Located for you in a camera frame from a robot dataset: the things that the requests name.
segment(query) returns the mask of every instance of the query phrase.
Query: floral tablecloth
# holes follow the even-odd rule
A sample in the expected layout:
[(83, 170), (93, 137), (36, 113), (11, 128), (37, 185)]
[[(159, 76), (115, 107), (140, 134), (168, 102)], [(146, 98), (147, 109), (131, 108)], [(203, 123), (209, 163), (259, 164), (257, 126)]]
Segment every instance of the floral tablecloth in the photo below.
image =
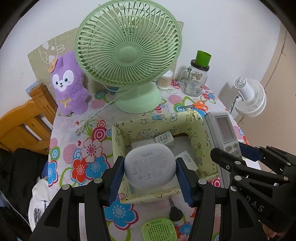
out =
[[(190, 105), (199, 100), (205, 102), (208, 111), (225, 110), (225, 106), (206, 86), (201, 96), (188, 97), (182, 92), (179, 84), (172, 81), (170, 89), (161, 91), (161, 94), (161, 104), (154, 110), (143, 114), (128, 114), (120, 111), (113, 103), (110, 104), (87, 122), (80, 136), (75, 133), (79, 123), (112, 101), (115, 92), (105, 90), (90, 95), (88, 109), (82, 115), (71, 114), (64, 117), (61, 116), (58, 109), (50, 141), (48, 164), (50, 198), (55, 196), (62, 185), (66, 183), (73, 187), (86, 185), (92, 179), (101, 177), (106, 169), (113, 166), (111, 128), (114, 123), (137, 118), (145, 120), (148, 116), (179, 112), (178, 106)], [(206, 113), (204, 109), (201, 107), (195, 111), (204, 116)], [(247, 142), (241, 129), (231, 116), (230, 118), (238, 140)], [(212, 181), (212, 184), (220, 186), (220, 180), (216, 179)], [(173, 196), (172, 199), (175, 206), (181, 209), (184, 214), (182, 220), (174, 222), (178, 240), (186, 241), (192, 228), (196, 209), (188, 207), (181, 194)], [(81, 204), (81, 240), (87, 240), (83, 210), (84, 206)], [(155, 218), (169, 217), (170, 204), (168, 199), (154, 203), (122, 204), (117, 197), (116, 201), (110, 207), (106, 207), (104, 211), (112, 241), (141, 241), (143, 240), (142, 225)], [(216, 208), (213, 230), (213, 240), (215, 241), (219, 236), (219, 220), (220, 211), (219, 208)]]

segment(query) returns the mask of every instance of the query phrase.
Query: purple plush toy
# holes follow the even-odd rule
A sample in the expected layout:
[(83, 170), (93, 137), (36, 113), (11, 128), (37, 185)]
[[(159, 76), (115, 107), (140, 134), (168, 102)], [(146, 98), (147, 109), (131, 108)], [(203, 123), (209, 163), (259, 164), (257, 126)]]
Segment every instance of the purple plush toy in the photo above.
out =
[(86, 99), (89, 94), (83, 87), (82, 77), (83, 71), (75, 59), (74, 51), (57, 57), (51, 79), (57, 105), (63, 116), (72, 112), (80, 115), (87, 109)]

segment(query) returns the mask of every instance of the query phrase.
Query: white fan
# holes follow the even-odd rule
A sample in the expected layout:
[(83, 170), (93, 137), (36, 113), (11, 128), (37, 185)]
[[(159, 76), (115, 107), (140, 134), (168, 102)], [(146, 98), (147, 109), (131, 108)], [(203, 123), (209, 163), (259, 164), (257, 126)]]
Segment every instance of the white fan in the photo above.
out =
[(258, 81), (240, 77), (235, 80), (234, 87), (242, 98), (235, 104), (235, 109), (240, 115), (255, 117), (262, 113), (266, 106), (266, 94)]

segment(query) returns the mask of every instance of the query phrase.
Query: scissors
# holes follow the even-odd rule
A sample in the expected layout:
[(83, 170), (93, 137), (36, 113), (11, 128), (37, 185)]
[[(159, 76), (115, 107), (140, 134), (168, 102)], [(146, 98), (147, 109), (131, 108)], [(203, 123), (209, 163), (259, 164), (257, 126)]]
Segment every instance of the scissors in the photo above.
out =
[(202, 100), (199, 100), (198, 102), (191, 104), (191, 105), (187, 105), (187, 106), (179, 106), (178, 109), (186, 109), (186, 108), (195, 108), (195, 109), (200, 109), (200, 110), (204, 110), (207, 111), (209, 108), (205, 105), (205, 102)]

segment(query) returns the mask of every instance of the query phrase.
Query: black cable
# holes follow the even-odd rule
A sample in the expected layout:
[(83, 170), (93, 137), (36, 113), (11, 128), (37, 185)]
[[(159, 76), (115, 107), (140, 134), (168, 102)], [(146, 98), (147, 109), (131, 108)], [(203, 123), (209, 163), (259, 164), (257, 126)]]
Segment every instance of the black cable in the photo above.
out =
[(232, 112), (232, 110), (233, 110), (233, 107), (234, 107), (234, 104), (235, 104), (235, 102), (236, 102), (237, 98), (238, 98), (238, 96), (237, 96), (237, 97), (235, 97), (235, 99), (234, 99), (234, 101), (233, 101), (233, 106), (232, 106), (232, 108), (231, 108), (230, 114), (231, 114), (231, 112)]

